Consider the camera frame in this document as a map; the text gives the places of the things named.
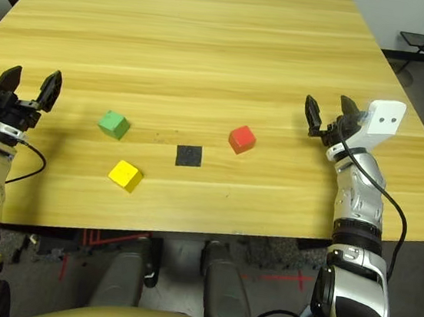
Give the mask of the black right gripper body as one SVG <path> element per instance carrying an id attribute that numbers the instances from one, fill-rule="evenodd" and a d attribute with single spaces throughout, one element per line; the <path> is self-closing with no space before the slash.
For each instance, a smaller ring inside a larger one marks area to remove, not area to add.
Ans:
<path id="1" fill-rule="evenodd" d="M 325 130 L 319 131 L 319 138 L 326 147 L 332 147 L 341 143 L 343 139 L 349 138 L 356 133 L 356 123 L 337 119 L 335 122 L 328 124 Z"/>

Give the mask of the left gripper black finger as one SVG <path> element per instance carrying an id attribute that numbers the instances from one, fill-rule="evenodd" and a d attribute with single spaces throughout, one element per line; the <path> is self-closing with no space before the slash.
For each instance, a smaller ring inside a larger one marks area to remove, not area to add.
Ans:
<path id="1" fill-rule="evenodd" d="M 50 112 L 61 93 L 62 84 L 62 74 L 59 70 L 48 76 L 42 83 L 40 94 L 35 101 L 35 110 Z"/>
<path id="2" fill-rule="evenodd" d="M 0 107 L 8 107 L 18 100 L 15 90 L 19 86 L 22 69 L 21 65 L 14 66 L 0 75 Z"/>

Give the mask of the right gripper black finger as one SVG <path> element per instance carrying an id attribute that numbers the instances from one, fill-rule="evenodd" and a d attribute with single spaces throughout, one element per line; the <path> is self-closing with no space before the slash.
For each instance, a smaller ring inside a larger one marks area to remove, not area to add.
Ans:
<path id="1" fill-rule="evenodd" d="M 340 95 L 340 103 L 343 118 L 345 118 L 348 125 L 357 126 L 361 119 L 361 112 L 350 97 L 346 95 Z"/>
<path id="2" fill-rule="evenodd" d="M 306 120 L 309 126 L 308 135 L 310 137 L 320 137 L 321 136 L 321 117 L 320 117 L 320 108 L 314 97 L 308 94 L 305 100 L 305 115 Z"/>

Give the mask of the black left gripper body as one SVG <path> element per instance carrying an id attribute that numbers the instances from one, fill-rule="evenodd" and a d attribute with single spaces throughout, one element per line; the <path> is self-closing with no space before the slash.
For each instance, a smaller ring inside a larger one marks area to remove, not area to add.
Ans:
<path id="1" fill-rule="evenodd" d="M 26 132 L 34 128 L 41 118 L 41 113 L 20 104 L 0 105 L 0 123 Z"/>

